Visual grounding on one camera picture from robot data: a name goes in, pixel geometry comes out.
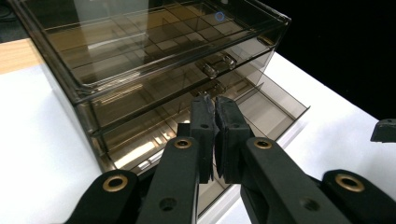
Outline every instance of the white table surface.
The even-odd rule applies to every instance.
[[[101,174],[50,88],[46,65],[0,75],[0,223],[62,223]],[[372,143],[376,119],[275,54],[266,75],[311,108],[287,153],[313,177],[345,169],[396,199],[396,144]],[[240,200],[219,223],[249,223]]]

